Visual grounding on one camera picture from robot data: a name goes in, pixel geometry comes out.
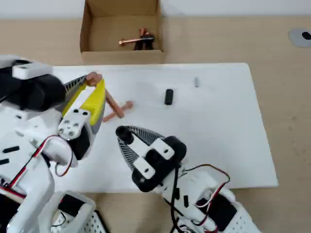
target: white board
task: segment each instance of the white board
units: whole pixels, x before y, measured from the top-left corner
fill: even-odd
[[[102,73],[119,104],[133,100],[134,108],[125,112],[125,118],[101,125],[89,157],[65,177],[56,177],[56,190],[138,191],[118,147],[119,125],[175,135],[187,145],[187,167],[213,164],[229,173],[230,188],[277,186],[247,64],[55,67],[54,75],[67,82],[91,71]],[[174,90],[172,106],[164,105],[168,88]],[[106,105],[106,114],[110,111]]]

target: cable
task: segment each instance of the cable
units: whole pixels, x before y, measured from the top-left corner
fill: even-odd
[[[66,147],[67,147],[69,153],[71,153],[71,158],[70,158],[70,160],[68,161],[68,163],[66,164],[66,169],[65,169],[65,171],[63,172],[63,174],[59,174],[59,173],[57,172],[57,168],[58,168],[58,166],[59,166],[59,163],[56,163],[56,165],[55,165],[55,175],[58,176],[58,177],[63,177],[63,176],[65,176],[65,175],[67,174],[69,168],[71,167],[72,160],[73,160],[73,151],[72,151],[70,145],[68,144],[68,142],[67,142],[65,139],[63,139],[63,138],[61,138],[61,137],[59,137],[59,139],[60,139],[62,142],[65,142],[65,143],[66,143]]]
[[[59,224],[59,225],[51,225],[52,227],[60,227],[61,225],[63,225],[63,224],[66,222],[66,216],[64,215],[63,212],[60,212],[60,213],[61,213],[61,215],[63,216],[64,221],[63,221],[61,224]]]
[[[26,197],[24,194],[18,193],[16,191],[14,191],[13,189],[10,189],[10,188],[7,188],[7,187],[0,186],[0,189],[4,190],[4,191],[6,191],[6,192],[8,192],[10,194],[13,194],[15,196],[18,196],[19,198],[25,199],[25,197]]]
[[[38,154],[40,154],[48,141],[50,141],[52,138],[54,139],[60,139],[62,142],[65,142],[66,143],[66,146],[67,148],[70,150],[71,152],[71,158],[69,160],[69,162],[67,163],[67,167],[66,167],[66,170],[63,174],[58,174],[57,172],[57,168],[59,166],[59,163],[56,163],[55,165],[55,174],[56,176],[58,177],[63,177],[66,175],[66,173],[68,172],[71,164],[72,164],[72,160],[73,160],[73,151],[71,150],[71,147],[69,146],[69,144],[62,138],[60,138],[59,136],[57,135],[50,135],[48,136],[46,139],[44,139],[44,141],[40,144],[40,146],[35,150],[35,152],[31,155],[30,159],[27,161],[27,163],[22,167],[22,169],[17,173],[17,175],[12,179],[12,181],[8,184],[8,188],[12,188],[14,186],[14,184],[18,181],[18,179],[21,177],[21,175],[23,174],[23,172],[26,170],[26,166],[29,164],[29,162],[31,161],[32,158],[35,158]]]
[[[55,165],[55,175],[58,176],[58,177],[63,177],[67,174],[69,168],[71,167],[71,163],[72,163],[72,160],[73,160],[73,151],[71,152],[71,159],[70,161],[67,163],[67,166],[66,166],[66,170],[63,172],[63,174],[59,175],[58,172],[57,172],[57,168],[59,166],[59,163],[56,163]]]
[[[12,188],[14,184],[17,182],[17,180],[21,177],[23,172],[26,170],[26,166],[29,164],[32,158],[36,157],[38,154],[42,152],[44,149],[46,142],[50,140],[52,137],[58,137],[56,135],[50,135],[44,141],[40,144],[40,146],[34,151],[34,153],[30,156],[30,159],[27,161],[27,163],[21,168],[21,170],[17,173],[17,175],[12,179],[12,181],[8,184],[8,188]]]
[[[213,165],[211,165],[211,164],[201,164],[201,165],[195,166],[195,167],[190,168],[190,169],[185,169],[185,171],[192,171],[192,170],[195,170],[195,169],[197,169],[197,168],[199,168],[199,167],[203,167],[203,166],[209,166],[209,167],[211,167],[211,168],[213,168],[213,169],[215,169],[215,170],[221,172],[222,174],[224,174],[225,176],[227,176],[228,180],[227,180],[226,182],[222,183],[222,184],[215,190],[215,192],[211,195],[211,197],[209,198],[209,200],[208,200],[204,205],[197,206],[198,208],[202,208],[202,207],[206,207],[206,206],[208,206],[208,207],[207,207],[206,215],[205,215],[204,219],[203,219],[201,222],[199,222],[199,223],[194,223],[194,222],[192,222],[192,223],[193,223],[194,225],[196,225],[196,226],[202,226],[202,225],[205,223],[205,221],[207,220],[207,217],[208,217],[208,211],[209,211],[209,209],[210,209],[210,206],[211,206],[211,204],[212,204],[212,201],[213,201],[214,198],[219,194],[219,192],[221,191],[221,189],[222,189],[227,183],[229,183],[230,180],[231,180],[231,178],[230,178],[230,176],[228,175],[228,173],[226,173],[225,171],[223,171],[223,170],[221,170],[221,169],[219,169],[219,168],[217,168],[217,167],[215,167],[215,166],[213,166]]]
[[[175,218],[175,194],[176,194],[176,188],[177,188],[177,180],[178,180],[178,167],[175,168],[175,177],[174,177],[174,185],[173,185],[173,192],[172,192],[172,199],[171,199],[171,217],[172,217],[172,221],[173,221],[173,227],[175,227],[175,229],[178,231],[178,233],[184,233],[179,226],[177,225],[177,221]]]

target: black plastic part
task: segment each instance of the black plastic part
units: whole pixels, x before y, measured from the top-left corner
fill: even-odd
[[[206,213],[206,209],[207,207],[200,208],[203,213]],[[229,202],[224,196],[218,194],[212,201],[208,216],[215,222],[218,230],[223,232],[236,212],[237,209],[231,204],[231,202]]]
[[[101,221],[102,226],[104,227],[105,232],[102,232],[102,233],[110,233],[110,231],[107,228],[107,225],[106,225],[106,223],[105,223],[101,213],[98,210],[95,210],[94,212],[97,214],[99,220]]]
[[[131,131],[125,126],[119,126],[116,129],[116,135],[127,145],[131,144],[134,141],[134,137]]]
[[[174,150],[172,158],[166,160],[156,150],[150,150],[146,154],[145,160],[155,169],[154,176],[151,179],[145,179],[137,169],[133,171],[132,180],[142,192],[150,192],[160,185],[186,156],[186,145],[175,136],[169,136],[163,141]]]
[[[134,45],[134,50],[142,50],[143,48],[143,41],[136,41],[135,45]]]
[[[9,148],[5,148],[2,153],[10,153],[10,152],[14,152],[14,151],[17,151],[19,150],[19,146],[16,146],[16,147],[9,147]]]
[[[173,103],[173,95],[174,95],[174,91],[172,89],[166,90],[165,100],[164,100],[164,103],[166,105],[171,105]]]
[[[71,196],[71,195],[64,195],[62,201],[58,205],[58,209],[76,217],[79,213],[81,206],[84,204],[83,201]]]
[[[0,160],[0,165],[8,164],[10,162],[9,159],[1,159]]]
[[[26,64],[16,60],[13,64]],[[20,109],[45,111],[65,101],[66,90],[62,82],[51,74],[29,80],[12,77],[12,67],[0,69],[0,98],[10,96],[7,101]]]
[[[42,155],[45,163],[47,164],[48,168],[50,168],[51,167],[50,158],[44,152],[41,152],[41,155]]]
[[[311,34],[309,32],[302,33],[302,37],[306,40],[311,40]]]
[[[17,213],[20,204],[0,194],[0,233],[6,233],[6,227],[11,218]]]
[[[175,198],[176,198],[176,200],[180,199],[180,189],[179,188],[176,188]]]
[[[185,196],[184,196],[184,206],[185,206],[186,208],[189,207],[189,198],[188,198],[188,195],[185,195]]]
[[[81,134],[78,138],[68,141],[72,151],[74,152],[77,160],[81,160],[88,148],[90,147],[90,139],[85,126],[81,129]]]

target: orange wooden stick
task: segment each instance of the orange wooden stick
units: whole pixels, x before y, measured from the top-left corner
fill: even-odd
[[[124,117],[123,110],[118,106],[118,104],[115,102],[112,95],[107,91],[107,89],[106,89],[106,101],[112,108],[113,112],[115,112],[119,118]]]
[[[125,110],[131,109],[131,108],[133,108],[133,102],[132,102],[132,101],[127,101],[126,104],[123,105],[123,106],[121,107],[121,110],[122,110],[122,111],[125,111]],[[111,118],[114,118],[114,117],[117,116],[117,115],[118,115],[117,112],[114,111],[113,113],[109,114],[108,116],[105,116],[105,117],[103,118],[103,122],[107,122],[107,121],[109,121]]]

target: cardboard box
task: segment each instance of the cardboard box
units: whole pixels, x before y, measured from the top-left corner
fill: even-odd
[[[162,52],[161,8],[158,0],[86,0],[80,34],[82,59],[88,65],[160,64]],[[154,50],[133,51],[139,28],[155,35]]]

